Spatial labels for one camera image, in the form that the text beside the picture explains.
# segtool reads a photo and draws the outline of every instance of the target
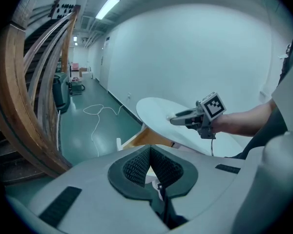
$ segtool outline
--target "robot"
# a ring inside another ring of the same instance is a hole
[[[8,200],[37,233],[262,232],[293,199],[293,65],[272,98],[288,132],[252,149],[246,160],[133,147],[73,167],[42,188],[28,208]],[[207,99],[170,122],[215,139],[210,123],[225,108],[216,111],[216,101],[213,109],[204,107]],[[149,167],[165,190],[160,209],[145,184]]]
[[[196,130],[203,139],[216,139],[211,123],[225,111],[221,98],[213,92],[202,101],[198,100],[195,108],[176,113],[169,120],[173,125]]]

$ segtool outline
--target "black strip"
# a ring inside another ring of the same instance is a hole
[[[48,5],[40,6],[40,7],[37,7],[37,8],[35,8],[35,9],[33,9],[33,11],[35,11],[35,10],[39,10],[39,9],[42,9],[42,8],[46,8],[46,7],[50,7],[50,9],[51,9],[52,5],[53,5],[53,4],[51,3],[51,4],[48,4]]]
[[[11,25],[15,26],[15,27],[18,27],[18,28],[21,28],[19,25],[17,24],[13,24],[11,23]],[[43,165],[44,167],[48,168],[49,170],[51,170],[52,172],[54,172],[55,174],[58,174],[60,175],[58,172],[56,172],[55,170],[53,170],[51,167],[49,167],[46,163],[44,163],[43,160],[40,160],[23,142],[22,140],[20,139],[20,137],[16,134],[16,132],[14,131],[13,127],[11,126],[10,122],[8,121],[7,119],[7,116],[5,115],[3,109],[2,109],[2,106],[0,104],[0,114],[1,114],[1,117],[3,118],[5,124],[8,126],[9,130],[11,131],[12,135],[17,139],[17,141],[20,143],[20,145],[23,146],[24,149],[26,149],[26,151],[28,153],[30,153],[32,155],[32,157],[34,157],[41,165]]]
[[[112,96],[112,98],[114,99],[114,100],[116,100],[116,102],[121,106],[121,105],[123,105],[115,96],[113,96],[112,94],[111,94],[111,92],[109,92],[108,91],[108,94],[110,95],[110,96]],[[143,124],[143,122],[139,119],[139,118],[137,118],[125,105],[123,105],[123,107],[122,107],[136,122],[138,122],[141,126],[142,126],[142,124]]]
[[[116,191],[126,198],[148,200],[152,194],[145,189],[146,175],[152,167],[165,192],[161,220],[170,228],[176,228],[188,220],[176,214],[171,199],[185,196],[198,178],[195,166],[154,145],[142,146],[139,150],[116,160],[108,169],[107,177]]]
[[[41,18],[44,18],[44,17],[46,17],[46,16],[48,16],[49,15],[49,12],[47,12],[46,14],[44,14],[43,16],[41,16],[41,17],[38,17],[37,19],[35,19],[35,20],[33,20],[32,22],[30,22],[27,26],[30,26],[30,25],[32,25],[33,23],[35,23],[35,22],[37,22],[38,20],[40,20]]]
[[[39,218],[52,227],[57,227],[69,208],[72,206],[78,195],[80,188],[68,186],[60,195],[44,210]]]
[[[47,12],[47,11],[49,11],[49,10],[50,10],[50,9],[42,10],[42,11],[40,11],[40,12],[38,12],[38,13],[32,15],[32,16],[30,17],[30,19],[32,19],[32,18],[34,18],[34,17],[36,17],[36,16],[38,16],[38,15],[44,13],[44,12]]]
[[[226,166],[223,164],[219,164],[215,166],[216,169],[223,170],[229,173],[238,174],[241,168],[233,167],[233,166]]]

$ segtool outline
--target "staircase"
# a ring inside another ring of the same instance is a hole
[[[56,21],[57,21],[56,19],[49,20],[26,39],[25,45],[24,45],[24,55],[27,53],[30,47],[35,43],[35,41]],[[25,75],[27,89],[29,87],[31,78],[34,74],[38,61],[40,60],[44,50],[46,49],[48,44],[52,41],[53,37],[60,31],[63,25],[64,23],[60,25],[57,29],[55,29],[54,32],[52,32],[52,34],[48,37],[48,39],[43,43],[39,51],[35,54],[35,57],[32,63],[30,64]],[[48,63],[49,57],[43,67],[41,78],[43,77],[43,73]],[[38,95],[39,95],[41,81],[42,79],[39,80],[37,92],[36,92],[36,98],[35,98],[34,112],[36,115],[37,115]],[[4,137],[4,135],[2,134],[0,130],[0,181],[5,185],[11,185],[11,184],[33,180],[36,178],[41,178],[43,176],[46,176],[46,174],[41,172],[38,168],[36,168],[34,165],[28,162],[25,158],[23,158],[16,151],[16,149],[9,143],[9,141]]]

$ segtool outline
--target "human arm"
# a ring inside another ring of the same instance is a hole
[[[271,99],[247,112],[221,115],[212,122],[213,132],[252,137],[267,122],[275,107]]]

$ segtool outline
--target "green floor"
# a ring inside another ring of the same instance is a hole
[[[119,104],[106,93],[97,80],[84,79],[83,85],[86,87],[82,95],[71,96],[71,104],[61,119],[61,146],[62,154],[72,165],[97,157],[96,148],[91,141],[97,122],[97,116],[87,115],[83,109],[94,104],[103,104],[118,112]],[[97,113],[100,107],[88,110]],[[110,109],[104,109],[100,113],[100,123],[93,136],[100,156],[116,152],[116,138],[120,137],[122,143],[130,139],[140,129],[137,123],[124,109],[115,116]],[[31,198],[43,186],[52,180],[50,177],[25,182],[18,185],[6,187],[8,195],[17,198],[25,206]]]

